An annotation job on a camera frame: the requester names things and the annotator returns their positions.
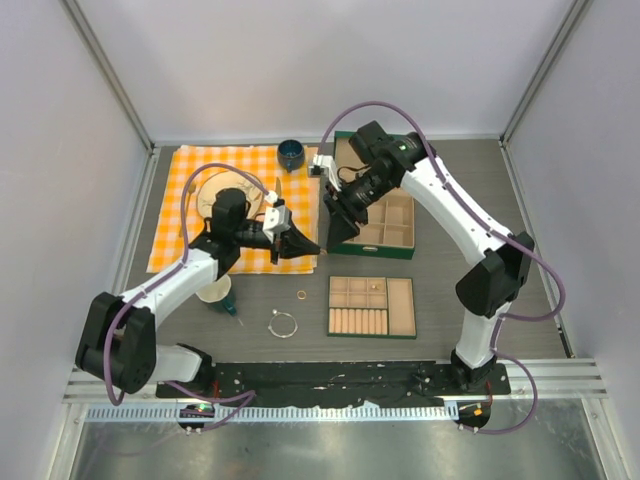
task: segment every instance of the gray table surface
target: gray table surface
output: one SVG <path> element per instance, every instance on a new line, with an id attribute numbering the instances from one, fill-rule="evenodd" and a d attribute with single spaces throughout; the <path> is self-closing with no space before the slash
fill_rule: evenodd
<path id="1" fill-rule="evenodd" d="M 524 229 L 504 161 L 494 140 L 433 142 L 456 180 L 487 212 L 514 232 Z M 155 227 L 175 148 L 162 149 L 153 180 L 129 287 L 151 275 L 146 273 Z M 454 285 L 468 271 L 456 245 L 429 215 L 417 206 L 416 252 L 413 260 L 324 255 L 312 275 L 234 275 L 233 288 L 244 327 L 228 315 L 208 309 L 197 297 L 181 305 L 160 327 L 158 342 L 192 345 L 218 361 L 348 361 L 445 359 L 461 331 L 463 308 Z M 320 241 L 326 232 L 321 208 Z M 329 275 L 413 278 L 418 337 L 415 340 L 327 337 Z M 307 298 L 298 300 L 296 292 Z M 283 340 L 267 330 L 271 311 L 294 315 L 299 330 Z M 512 311 L 539 314 L 549 309 L 537 268 L 514 303 Z M 553 322 L 510 322 L 503 328 L 499 347 L 522 358 L 565 356 Z"/>

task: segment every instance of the wooden compartment tray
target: wooden compartment tray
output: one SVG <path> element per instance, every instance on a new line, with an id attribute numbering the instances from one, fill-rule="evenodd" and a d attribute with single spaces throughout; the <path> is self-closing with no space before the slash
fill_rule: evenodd
<path id="1" fill-rule="evenodd" d="M 410 278 L 329 277 L 330 336 L 416 338 Z"/>

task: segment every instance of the white wall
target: white wall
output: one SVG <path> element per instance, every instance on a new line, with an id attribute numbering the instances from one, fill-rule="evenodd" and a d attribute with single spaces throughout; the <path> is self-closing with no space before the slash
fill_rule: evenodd
<path id="1" fill-rule="evenodd" d="M 502 133 L 570 3 L 80 1 L 164 141 L 318 136 L 371 99 L 407 108 L 430 134 Z"/>
<path id="2" fill-rule="evenodd" d="M 593 2 L 512 142 L 564 319 L 640 458 L 640 3 Z"/>
<path id="3" fill-rule="evenodd" d="M 0 6 L 0 478 L 42 479 L 144 152 L 58 2 Z"/>

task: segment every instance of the small ring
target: small ring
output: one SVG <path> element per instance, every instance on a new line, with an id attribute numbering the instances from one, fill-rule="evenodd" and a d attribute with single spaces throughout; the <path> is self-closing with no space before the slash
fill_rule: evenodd
<path id="1" fill-rule="evenodd" d="M 273 321 L 279 317 L 280 315 L 283 315 L 285 317 L 289 317 L 291 320 L 293 320 L 293 331 L 291 333 L 287 333 L 286 335 L 281 335 L 279 333 L 276 333 L 276 331 L 273 329 Z M 293 337 L 293 335 L 298 331 L 298 322 L 296 321 L 295 317 L 293 315 L 291 315 L 290 313 L 285 313 L 285 312 L 279 312 L 277 310 L 273 310 L 273 317 L 271 317 L 271 320 L 269 320 L 269 326 L 267 327 L 269 329 L 269 331 L 271 332 L 271 335 L 273 335 L 274 337 L 278 337 L 278 338 L 289 338 L 289 337 Z"/>

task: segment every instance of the cable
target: cable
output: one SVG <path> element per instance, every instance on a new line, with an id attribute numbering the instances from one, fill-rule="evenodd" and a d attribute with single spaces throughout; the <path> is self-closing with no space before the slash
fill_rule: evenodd
<path id="1" fill-rule="evenodd" d="M 509 361 L 515 363 L 516 365 L 518 365 L 522 369 L 522 371 L 524 371 L 525 375 L 527 376 L 527 378 L 531 382 L 531 388 L 532 388 L 532 392 L 533 392 L 533 404 L 531 405 L 531 410 L 529 411 L 527 416 L 519 424 L 517 424 L 517 425 L 515 425 L 513 427 L 510 427 L 510 428 L 506 428 L 504 430 L 478 430 L 478 432 L 479 433 L 483 433 L 483 434 L 487 434 L 487 435 L 497 435 L 497 434 L 502 434 L 502 433 L 510 433 L 510 432 L 515 431 L 515 430 L 518 430 L 518 429 L 524 427 L 529 422 L 529 420 L 531 420 L 533 415 L 535 414 L 535 411 L 536 411 L 537 406 L 538 406 L 538 389 L 536 387 L 535 380 L 533 379 L 533 376 L 531 375 L 531 372 L 529 372 L 527 367 L 525 367 L 522 362 L 520 362 L 518 359 L 516 359 L 516 358 L 514 358 L 514 357 L 512 357 L 510 355 L 507 355 L 505 353 L 501 353 L 501 352 L 498 351 L 496 344 L 497 344 L 497 341 L 498 341 L 498 335 L 500 333 L 500 328 L 501 328 L 502 322 L 503 322 L 503 320 L 505 318 L 511 318 L 513 320 L 519 320 L 519 321 L 524 321 L 524 322 L 541 322 L 543 320 L 548 320 L 550 318 L 555 317 L 560 312 L 560 310 L 562 310 L 562 308 L 564 307 L 565 301 L 566 301 L 567 293 L 566 293 L 566 289 L 565 289 L 564 283 L 562 282 L 562 279 L 560 278 L 560 275 L 558 274 L 558 272 L 556 272 L 551 267 L 551 265 L 549 265 L 545 260 L 543 260 L 538 254 L 536 254 L 535 252 L 529 250 L 528 248 L 520 245 L 518 242 L 516 242 L 515 240 L 512 240 L 508 236 L 503 235 L 502 233 L 493 230 L 491 228 L 491 226 L 489 224 L 487 224 L 482 218 L 480 218 L 480 216 L 473 210 L 473 208 L 471 208 L 471 206 L 469 206 L 469 204 L 467 204 L 467 202 L 465 202 L 465 200 L 455 190 L 455 188 L 451 185 L 451 183 L 449 183 L 446 180 L 444 172 L 442 171 L 442 168 L 440 167 L 440 164 L 438 163 L 438 161 L 436 159 L 436 156 L 433 153 L 433 149 L 431 148 L 431 145 L 429 145 L 429 142 L 427 141 L 427 138 L 425 137 L 424 132 L 422 131 L 420 126 L 416 123 L 415 120 L 413 120 L 413 118 L 411 118 L 411 116 L 408 113 L 406 113 L 401 108 L 396 107 L 395 105 L 393 105 L 391 103 L 388 103 L 388 102 L 380 102 L 380 101 L 375 101 L 374 100 L 374 101 L 358 103 L 358 104 L 346 109 L 344 112 L 342 112 L 340 115 L 338 115 L 333 120 L 333 122 L 331 122 L 331 124 L 329 125 L 329 127 L 325 131 L 324 135 L 322 136 L 322 140 L 320 141 L 320 146 L 318 147 L 318 154 L 321 154 L 323 152 L 323 150 L 325 150 L 327 139 L 329 138 L 329 134 L 333 131 L 333 129 L 336 127 L 336 125 L 338 124 L 338 122 L 340 120 L 342 120 L 345 116 L 347 116 L 348 114 L 350 114 L 351 112 L 353 112 L 355 110 L 359 110 L 360 108 L 364 108 L 364 107 L 375 107 L 375 106 L 385 107 L 385 108 L 388 108 L 390 110 L 393 110 L 394 112 L 400 114 L 407 122 L 409 122 L 409 124 L 413 127 L 413 129 L 416 131 L 416 133 L 420 137 L 420 141 L 422 142 L 422 144 L 424 145 L 425 150 L 427 151 L 427 156 L 429 158 L 429 162 L 431 163 L 433 169 L 435 170 L 437 177 L 442 182 L 442 186 L 451 194 L 451 196 L 456 200 L 458 205 L 460 205 L 460 207 L 462 207 L 462 209 L 465 212 L 467 212 L 467 214 L 482 229 L 484 229 L 488 234 L 495 236 L 496 238 L 502 240 L 506 244 L 510 245 L 511 247 L 515 248 L 519 252 L 523 253 L 524 255 L 526 255 L 529 258 L 531 258 L 532 260 L 534 260 L 549 275 L 551 275 L 553 280 L 556 282 L 556 285 L 558 286 L 558 300 L 557 300 L 558 303 L 557 303 L 556 307 L 554 309 L 552 309 L 550 312 L 548 312 L 548 313 L 546 313 L 544 315 L 536 316 L 536 317 L 530 317 L 530 316 L 526 316 L 526 315 L 518 315 L 518 314 L 513 314 L 513 313 L 501 314 L 501 315 L 498 316 L 498 319 L 496 321 L 496 326 L 495 326 L 495 328 L 493 330 L 493 333 L 492 333 L 492 339 L 491 339 L 491 343 L 490 343 L 491 351 L 493 352 L 493 354 L 496 357 L 502 358 L 504 360 L 509 360 Z"/>
<path id="2" fill-rule="evenodd" d="M 206 165 L 203 165 L 203 166 L 197 168 L 191 174 L 191 176 L 187 179 L 187 182 L 184 184 L 184 188 L 182 189 L 182 196 L 180 198 L 180 223 L 181 223 L 182 238 L 184 238 L 184 249 L 183 249 L 183 252 L 182 252 L 182 258 L 181 258 L 180 262 L 173 269 L 171 269 L 169 272 L 167 272 L 166 275 L 160 277 L 158 280 L 153 282 L 144 291 L 138 292 L 136 295 L 134 295 L 131 298 L 131 300 L 129 300 L 127 303 L 125 303 L 124 306 L 120 310 L 118 310 L 118 313 L 116 313 L 115 317 L 111 321 L 111 325 L 109 325 L 109 329 L 107 330 L 107 336 L 106 336 L 105 341 L 104 341 L 104 352 L 103 352 L 103 357 L 102 357 L 103 368 L 104 368 L 104 383 L 105 383 L 105 386 L 107 388 L 107 396 L 109 397 L 109 401 L 114 406 L 118 406 L 118 405 L 120 405 L 122 403 L 122 401 L 124 400 L 124 391 L 121 391 L 120 392 L 120 396 L 118 396 L 116 398 L 116 394 L 115 394 L 115 392 L 113 390 L 113 379 L 111 377 L 111 368 L 110 368 L 111 367 L 111 346 L 113 344 L 113 335 L 114 335 L 114 333 L 115 333 L 115 331 L 116 331 L 116 329 L 118 327 L 118 324 L 122 320 L 122 318 L 126 315 L 126 313 L 131 309 L 131 307 L 136 302 L 138 302 L 139 300 L 144 298 L 147 293 L 153 291 L 158 286 L 162 285 L 164 282 L 166 282 L 171 277 L 176 275 L 180 270 L 182 270 L 182 267 L 184 267 L 185 263 L 187 262 L 187 258 L 189 256 L 189 241 L 188 241 L 188 232 L 187 232 L 187 211 L 185 209 L 185 202 L 186 202 L 187 192 L 188 192 L 189 186 L 191 185 L 191 182 L 193 182 L 195 177 L 200 172 L 202 172 L 203 170 L 207 170 L 209 168 L 226 168 L 227 170 L 231 170 L 232 172 L 235 172 L 235 173 L 243 176 L 247 180 L 249 180 L 251 183 L 253 183 L 265 195 L 269 195 L 269 191 L 264 187 L 264 185 L 262 185 L 262 182 L 260 182 L 259 179 L 257 179 L 256 177 L 248 174 L 247 172 L 244 172 L 244 171 L 240 170 L 239 168 L 236 168 L 236 167 L 234 167 L 232 165 L 226 165 L 224 163 L 208 163 Z"/>

